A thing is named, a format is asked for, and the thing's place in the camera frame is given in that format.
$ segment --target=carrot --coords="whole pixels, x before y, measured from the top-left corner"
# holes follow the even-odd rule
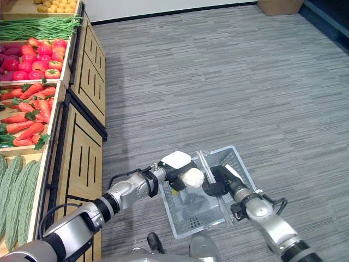
[[[26,122],[28,121],[28,119],[26,119],[25,114],[26,113],[22,112],[14,116],[9,116],[7,118],[1,119],[1,122],[6,124]]]
[[[39,100],[39,108],[41,110],[41,114],[45,118],[45,122],[50,123],[51,110],[50,105],[47,100]]]
[[[32,141],[34,144],[37,144],[39,142],[40,135],[33,135],[32,136]]]
[[[56,88],[53,86],[50,86],[50,87],[46,88],[45,90],[43,90],[42,93],[46,96],[50,96],[50,95],[56,93]]]
[[[35,119],[36,119],[36,121],[39,122],[39,123],[44,123],[44,122],[45,122],[45,117],[44,117],[42,114],[37,114],[37,115],[35,116]]]
[[[20,103],[18,105],[18,108],[19,108],[19,110],[21,110],[22,112],[25,112],[25,113],[34,111],[34,108],[27,103]]]
[[[7,100],[7,99],[12,99],[12,98],[15,98],[15,97],[18,98],[18,97],[22,96],[22,94],[23,94],[22,89],[21,88],[17,88],[17,89],[12,90],[9,93],[1,94],[0,101]]]
[[[53,101],[54,101],[53,97],[49,99],[50,111],[52,111]]]
[[[30,88],[27,89],[27,91],[25,91],[20,99],[27,99],[28,97],[30,97],[31,95],[38,93],[40,91],[43,90],[43,85],[41,83],[36,83],[34,85],[31,85]]]
[[[15,146],[31,146],[31,145],[34,145],[34,143],[33,143],[33,141],[31,139],[19,140],[19,138],[15,138],[13,140],[13,144]]]
[[[7,107],[9,107],[9,108],[12,108],[12,109],[19,109],[19,108],[18,108],[18,105],[13,105],[13,103],[10,102],[10,101],[3,101],[2,103],[3,103],[4,106],[7,106]]]
[[[17,133],[25,128],[30,127],[34,123],[35,122],[33,122],[33,121],[26,121],[26,122],[22,122],[22,123],[8,124],[6,126],[6,130],[9,134],[15,134],[15,133]]]
[[[29,102],[30,105],[34,105],[35,109],[39,109],[39,101],[38,100],[31,100]]]
[[[40,133],[41,131],[43,131],[44,128],[45,127],[43,124],[34,123],[18,137],[18,140],[25,140],[25,139],[31,138],[34,134]]]

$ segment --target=black cable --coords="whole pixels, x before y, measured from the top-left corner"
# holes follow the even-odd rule
[[[264,199],[266,199],[268,202],[273,204],[273,209],[275,210],[276,205],[280,204],[279,209],[277,210],[276,214],[279,215],[281,212],[285,209],[287,206],[287,199],[286,198],[280,198],[279,200],[273,200],[270,197],[268,197],[266,194],[262,196]]]
[[[113,181],[114,179],[118,178],[118,177],[121,177],[121,176],[128,176],[128,175],[131,175],[133,173],[136,173],[136,172],[139,172],[141,171],[140,168],[137,168],[135,170],[132,170],[132,171],[129,171],[129,172],[126,172],[126,173],[121,173],[121,174],[117,174],[117,175],[114,175],[110,180],[109,180],[109,186],[108,186],[108,189],[111,188],[111,185],[113,184]]]
[[[39,224],[39,239],[43,238],[43,234],[44,234],[44,223],[47,220],[47,218],[49,217],[50,214],[54,213],[57,209],[60,209],[61,207],[65,207],[65,206],[76,206],[76,207],[80,207],[82,204],[73,204],[73,203],[66,203],[66,204],[61,204],[58,206],[55,206],[53,208],[51,208],[46,215],[42,218],[40,224]]]

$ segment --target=white wall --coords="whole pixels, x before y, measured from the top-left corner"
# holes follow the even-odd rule
[[[83,0],[91,22],[252,0]]]

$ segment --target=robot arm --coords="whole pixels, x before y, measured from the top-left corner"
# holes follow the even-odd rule
[[[103,196],[83,204],[50,226],[41,240],[27,243],[1,260],[75,261],[92,245],[92,236],[117,212],[129,208],[147,195],[156,195],[159,182],[169,181],[176,190],[184,189],[185,184],[178,177],[195,167],[189,155],[176,151],[150,170],[136,172],[130,179],[116,183]]]
[[[240,177],[234,175],[229,166],[224,170],[228,174],[228,189],[237,204],[231,206],[232,213],[241,220],[247,217],[258,229],[269,248],[283,262],[320,262],[323,261],[298,236],[298,233],[283,220],[273,208],[270,198],[263,191],[252,192]]]

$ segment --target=black baseboard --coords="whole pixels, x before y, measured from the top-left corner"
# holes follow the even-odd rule
[[[136,15],[136,16],[129,16],[129,17],[122,17],[122,18],[115,18],[115,19],[96,21],[96,22],[92,22],[91,24],[93,26],[95,26],[95,25],[103,25],[103,24],[106,24],[106,23],[114,23],[114,22],[120,22],[120,21],[133,20],[133,19],[141,19],[141,18],[163,16],[163,15],[174,15],[174,14],[181,14],[181,13],[187,13],[187,12],[195,12],[195,11],[218,9],[218,8],[228,8],[228,7],[238,7],[238,6],[241,6],[241,5],[254,5],[254,4],[257,4],[257,1],[236,3],[236,4],[213,5],[213,6],[210,6],[210,7],[198,7],[198,8],[190,8],[190,9],[162,12],[162,13],[146,14],[146,15]]]

